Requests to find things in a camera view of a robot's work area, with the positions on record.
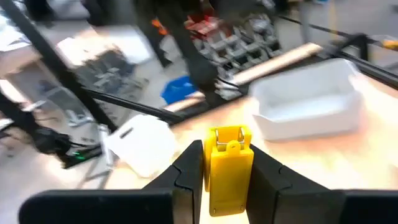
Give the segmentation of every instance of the tabletop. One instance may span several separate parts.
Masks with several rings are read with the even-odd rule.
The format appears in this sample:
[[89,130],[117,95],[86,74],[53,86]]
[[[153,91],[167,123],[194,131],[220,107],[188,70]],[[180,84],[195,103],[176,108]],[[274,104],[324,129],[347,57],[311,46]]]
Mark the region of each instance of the tabletop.
[[[293,57],[289,53],[285,58]],[[281,58],[264,63],[282,65]],[[254,67],[245,76],[260,76]],[[236,83],[245,82],[237,77]],[[349,134],[286,142],[268,142],[261,138],[252,118],[258,110],[255,99],[245,97],[218,109],[189,119],[172,127],[182,152],[196,139],[204,139],[206,130],[214,126],[245,124],[252,130],[252,144],[287,167],[328,187],[329,189],[398,189],[398,91],[371,78],[359,75],[354,81],[364,96],[361,127]],[[170,105],[168,110],[178,106]],[[152,179],[138,177],[123,161],[116,164],[106,189],[140,189]],[[203,191],[201,223],[247,223],[246,212],[239,215],[211,218],[208,213],[208,193]]]

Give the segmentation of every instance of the white plastic bin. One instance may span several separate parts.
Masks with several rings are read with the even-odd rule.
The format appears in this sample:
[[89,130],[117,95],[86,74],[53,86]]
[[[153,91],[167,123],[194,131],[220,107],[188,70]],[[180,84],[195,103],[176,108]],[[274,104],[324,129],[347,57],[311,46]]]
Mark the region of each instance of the white plastic bin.
[[254,82],[254,119],[266,140],[286,140],[355,130],[361,94],[350,79],[356,66],[331,59]]

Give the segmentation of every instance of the yellow latch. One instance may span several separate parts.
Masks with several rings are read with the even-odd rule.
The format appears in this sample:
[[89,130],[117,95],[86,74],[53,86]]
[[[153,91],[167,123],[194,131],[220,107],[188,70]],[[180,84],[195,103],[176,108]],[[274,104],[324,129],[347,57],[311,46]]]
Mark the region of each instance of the yellow latch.
[[205,190],[210,215],[242,213],[253,164],[251,132],[246,126],[210,128],[205,139]]

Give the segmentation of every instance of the black frame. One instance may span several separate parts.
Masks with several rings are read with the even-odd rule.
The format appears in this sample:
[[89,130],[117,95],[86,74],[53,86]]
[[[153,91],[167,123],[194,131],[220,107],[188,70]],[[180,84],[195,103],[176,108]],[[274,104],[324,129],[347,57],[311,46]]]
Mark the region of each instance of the black frame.
[[[240,97],[246,95],[248,92],[247,89],[250,82],[240,86],[244,93],[240,97],[234,98],[232,100],[223,100],[221,98],[211,99],[211,105],[209,105],[205,101],[202,101],[201,103],[190,106],[188,108],[184,108],[174,113],[87,89],[77,82],[75,74],[68,69],[68,67],[62,61],[56,51],[54,51],[51,45],[41,36],[37,29],[30,23],[25,15],[21,13],[21,11],[14,5],[11,0],[1,0],[0,6],[4,9],[6,14],[14,21],[16,26],[18,26],[20,30],[26,35],[26,37],[32,42],[32,45],[42,55],[43,63],[52,71],[55,77],[58,78],[60,83],[70,89],[79,98],[79,100],[87,107],[90,113],[97,120],[97,122],[108,125],[112,132],[116,130],[116,125],[107,117],[105,112],[98,106],[94,99],[103,100],[108,103],[150,114],[168,122],[169,125],[173,125],[199,114],[206,113],[209,110],[212,110],[231,101],[237,100]],[[322,60],[333,57],[348,59],[355,63],[358,68],[362,72],[364,72],[365,75],[368,75],[371,78],[374,78],[377,81],[380,81],[381,83],[389,85],[398,90],[398,76],[396,74],[393,74],[367,61],[369,58],[368,43],[372,43],[372,40],[369,40],[364,34],[348,35],[342,32],[340,32],[339,34],[348,37],[348,41],[340,43],[339,46],[336,46],[336,48],[324,50],[323,52],[326,52],[326,54],[319,54]],[[350,45],[354,45],[359,49],[360,58],[356,58],[341,51],[343,48]],[[279,73],[290,67],[291,66],[287,66],[272,73]]]

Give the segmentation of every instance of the gray floor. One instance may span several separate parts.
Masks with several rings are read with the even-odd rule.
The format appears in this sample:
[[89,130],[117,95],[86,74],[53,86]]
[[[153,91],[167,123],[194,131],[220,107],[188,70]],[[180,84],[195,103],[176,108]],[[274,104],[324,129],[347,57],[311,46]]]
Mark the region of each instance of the gray floor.
[[[388,34],[398,37],[398,29],[395,26],[398,22],[398,14],[390,8],[396,0],[335,0],[335,2],[338,13],[337,29],[349,33],[365,32],[369,35]],[[326,6],[313,6],[310,11],[310,22],[328,27],[327,12]],[[61,23],[44,32],[59,35],[59,32],[70,32],[71,27],[84,29],[86,26],[87,24],[81,22]],[[277,28],[284,50],[290,50],[302,44],[298,25],[278,21]],[[331,35],[328,33],[312,30],[311,34],[312,41],[318,44],[326,44],[331,40]],[[388,65],[398,61],[397,54],[394,52],[377,47],[373,50],[375,62],[379,65]],[[150,80],[140,102],[157,107],[165,105],[165,101],[159,96],[165,83],[187,74],[184,61],[180,58],[177,58],[175,63],[166,70],[162,69],[156,59],[148,60],[138,66],[135,73]],[[64,122],[44,123],[44,125],[72,134],[77,141],[82,133],[88,133],[92,128],[87,125],[79,129],[68,129]],[[91,138],[97,139],[96,134],[91,134]],[[56,159],[37,153],[31,146],[15,141],[11,141],[11,144],[15,146],[13,158],[7,158],[5,152],[0,149],[0,223],[17,223],[17,211],[20,204],[37,192],[49,189],[97,189],[103,183],[103,178],[82,182],[85,177],[104,176],[106,169],[103,158],[63,170]]]

